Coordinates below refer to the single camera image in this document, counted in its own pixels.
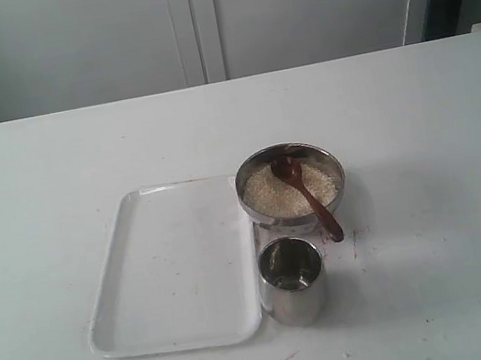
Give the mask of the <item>wide steel bowl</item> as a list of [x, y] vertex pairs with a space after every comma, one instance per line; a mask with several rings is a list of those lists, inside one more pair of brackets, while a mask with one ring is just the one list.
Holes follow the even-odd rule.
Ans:
[[344, 192], [345, 173], [340, 161], [327, 150], [320, 147], [305, 143], [282, 143], [266, 147], [253, 153], [248, 157], [238, 169], [235, 176], [236, 194], [240, 201], [242, 209], [249, 215], [250, 219], [258, 226], [266, 229], [280, 231], [282, 233], [290, 234], [306, 234], [316, 229], [319, 225], [319, 218], [314, 212], [305, 216], [293, 218], [274, 218], [258, 213], [253, 208], [249, 208], [244, 202], [243, 191], [246, 181], [254, 172], [264, 165], [271, 164], [271, 162], [279, 156], [290, 156], [296, 159], [299, 163], [308, 162], [317, 166], [326, 174], [330, 174], [335, 185], [337, 186], [338, 194], [335, 199], [330, 202], [325, 208], [330, 213], [334, 213], [341, 203]]

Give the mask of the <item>white cabinet doors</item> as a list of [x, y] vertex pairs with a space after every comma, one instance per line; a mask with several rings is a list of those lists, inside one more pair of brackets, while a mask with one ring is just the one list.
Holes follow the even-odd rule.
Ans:
[[421, 40], [427, 0], [0, 0], [0, 121]]

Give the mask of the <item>brown wooden spoon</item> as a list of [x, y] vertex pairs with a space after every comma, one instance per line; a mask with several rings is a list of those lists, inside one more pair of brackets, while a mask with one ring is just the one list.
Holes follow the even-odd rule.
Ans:
[[272, 173], [289, 186], [296, 189], [308, 202], [316, 214], [322, 227], [330, 234], [333, 242], [341, 242], [344, 239], [344, 231], [340, 223], [333, 217], [327, 208], [319, 200], [312, 196], [303, 183], [301, 164], [290, 156], [279, 156], [271, 162]]

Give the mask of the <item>white rectangular plastic tray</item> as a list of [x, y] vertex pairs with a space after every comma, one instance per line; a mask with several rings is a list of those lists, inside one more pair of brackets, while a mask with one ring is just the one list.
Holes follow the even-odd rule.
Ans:
[[179, 353], [256, 333], [253, 228], [232, 177], [143, 187], [119, 204], [90, 325], [93, 353]]

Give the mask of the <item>small steel cup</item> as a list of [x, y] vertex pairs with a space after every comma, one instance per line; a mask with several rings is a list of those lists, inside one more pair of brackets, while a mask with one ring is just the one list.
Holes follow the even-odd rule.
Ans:
[[327, 276], [319, 250], [306, 240], [285, 236], [265, 245], [258, 255], [263, 310], [284, 325], [313, 323], [327, 299]]

